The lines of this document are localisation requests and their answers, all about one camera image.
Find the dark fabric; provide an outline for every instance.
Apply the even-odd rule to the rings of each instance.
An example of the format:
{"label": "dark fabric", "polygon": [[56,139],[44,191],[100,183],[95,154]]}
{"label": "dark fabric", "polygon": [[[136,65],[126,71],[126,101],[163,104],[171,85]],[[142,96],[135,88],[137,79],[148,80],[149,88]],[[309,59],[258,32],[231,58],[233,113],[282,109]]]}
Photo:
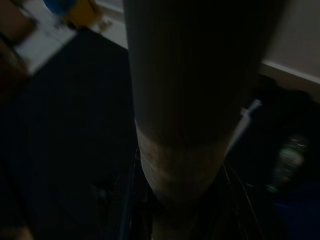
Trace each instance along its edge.
{"label": "dark fabric", "polygon": [[1,154],[36,239],[97,239],[92,182],[126,175],[137,136],[128,51],[82,30],[1,109]]}
{"label": "dark fabric", "polygon": [[[305,92],[279,87],[261,100],[263,106],[252,112],[251,125],[226,156],[225,164],[239,207],[248,201],[251,205],[240,211],[254,212],[265,239],[280,240],[287,234],[274,206],[276,199],[320,182],[320,106]],[[268,193],[266,184],[271,183],[279,151],[293,134],[309,141],[305,163],[278,194]]]}

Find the white tile floor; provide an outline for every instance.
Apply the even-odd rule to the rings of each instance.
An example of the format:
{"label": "white tile floor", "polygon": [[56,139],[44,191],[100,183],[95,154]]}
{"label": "white tile floor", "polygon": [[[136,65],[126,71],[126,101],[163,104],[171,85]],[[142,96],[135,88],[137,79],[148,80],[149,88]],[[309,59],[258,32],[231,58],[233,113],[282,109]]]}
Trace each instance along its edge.
{"label": "white tile floor", "polygon": [[[15,50],[25,60],[29,74],[34,75],[74,38],[77,32],[66,26],[56,28],[56,18],[46,9],[42,0],[27,0],[24,7],[33,18],[37,19],[37,28],[20,45],[16,46]],[[106,15],[103,16],[103,20],[111,22],[111,25],[101,34],[127,49],[125,24]],[[97,24],[91,29],[95,32],[99,30]]]}

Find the floor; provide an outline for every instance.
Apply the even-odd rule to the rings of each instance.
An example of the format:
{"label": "floor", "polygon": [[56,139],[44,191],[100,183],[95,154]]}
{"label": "floor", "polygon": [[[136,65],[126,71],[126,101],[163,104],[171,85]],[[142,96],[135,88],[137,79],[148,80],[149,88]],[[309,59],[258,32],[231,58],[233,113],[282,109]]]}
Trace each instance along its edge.
{"label": "floor", "polygon": [[[42,0],[27,0],[24,2],[24,7],[27,11],[22,12],[38,21],[37,28],[20,45],[17,45],[15,50],[26,62],[29,74],[34,75],[74,38],[77,32],[66,26],[55,27],[55,16],[46,9]],[[111,24],[101,34],[127,49],[125,24],[106,14],[103,15],[102,20]],[[90,29],[98,32],[98,24],[94,24]]]}

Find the white wall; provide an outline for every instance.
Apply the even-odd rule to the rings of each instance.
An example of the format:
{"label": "white wall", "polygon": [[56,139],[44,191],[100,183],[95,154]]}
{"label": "white wall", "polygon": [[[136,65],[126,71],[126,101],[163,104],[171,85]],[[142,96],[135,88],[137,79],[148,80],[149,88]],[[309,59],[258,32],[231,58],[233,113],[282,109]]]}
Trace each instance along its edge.
{"label": "white wall", "polygon": [[265,63],[320,83],[320,0],[291,0]]}

